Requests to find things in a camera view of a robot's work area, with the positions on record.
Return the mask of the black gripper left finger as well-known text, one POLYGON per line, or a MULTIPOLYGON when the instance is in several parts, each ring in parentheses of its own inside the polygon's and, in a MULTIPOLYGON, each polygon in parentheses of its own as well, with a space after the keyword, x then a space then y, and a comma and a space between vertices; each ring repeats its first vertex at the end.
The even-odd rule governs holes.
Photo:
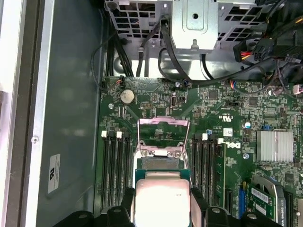
POLYGON ((88 211, 76 211, 61 220, 56 227, 134 227, 131 221, 131 211, 134 202, 135 189, 126 188, 119 206, 108 209, 106 213, 95 217, 88 211))

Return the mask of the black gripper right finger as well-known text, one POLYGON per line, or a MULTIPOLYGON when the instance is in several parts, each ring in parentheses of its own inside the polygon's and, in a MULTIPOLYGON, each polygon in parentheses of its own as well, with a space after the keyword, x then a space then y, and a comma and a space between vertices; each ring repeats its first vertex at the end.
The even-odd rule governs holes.
POLYGON ((224 208, 212 206, 197 188, 190 189, 190 223, 194 227, 276 227, 277 223, 266 216, 245 212, 240 219, 224 208))

